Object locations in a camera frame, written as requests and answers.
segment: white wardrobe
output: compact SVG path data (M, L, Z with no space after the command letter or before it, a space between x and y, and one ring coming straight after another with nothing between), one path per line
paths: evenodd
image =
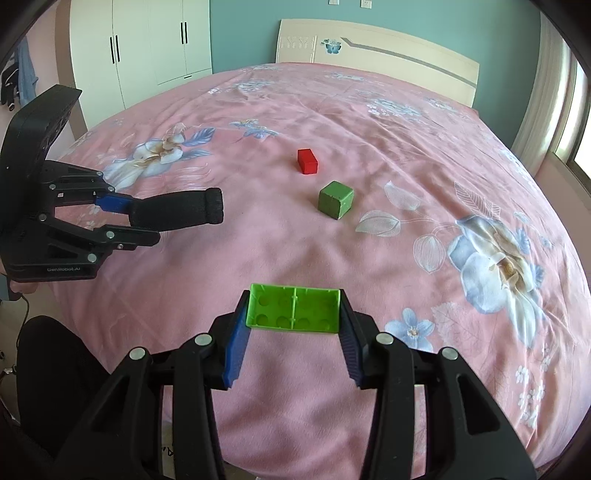
M70 51L91 129L212 73L209 0L72 0Z

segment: green plastic box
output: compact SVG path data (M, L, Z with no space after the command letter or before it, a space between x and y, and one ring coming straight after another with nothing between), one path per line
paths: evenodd
M340 290L251 285L246 313L250 328L339 333Z

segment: window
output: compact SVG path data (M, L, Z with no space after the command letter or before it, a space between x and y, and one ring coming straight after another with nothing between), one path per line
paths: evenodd
M566 164L591 193L589 102L589 82L581 65L572 55L564 108L550 151Z

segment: butterfly decoration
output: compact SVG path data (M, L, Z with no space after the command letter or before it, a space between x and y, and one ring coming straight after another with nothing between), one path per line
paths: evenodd
M335 55L339 52L341 48L340 41L329 40L328 38L326 40L323 40L322 44L326 47L326 51L328 53L334 53Z

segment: hanging clothes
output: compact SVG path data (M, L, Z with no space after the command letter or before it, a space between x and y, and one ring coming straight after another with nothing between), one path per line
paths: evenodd
M29 54L29 43L27 38L24 37L19 43L15 52L15 60L19 65L18 72L18 92L19 92L19 103L21 107L28 103L31 103L37 96L35 92L35 85L39 79L35 76L35 68L31 61L31 55Z
M0 79L0 104L8 105L12 112L15 108L15 98L18 97L18 63L15 62L2 72Z

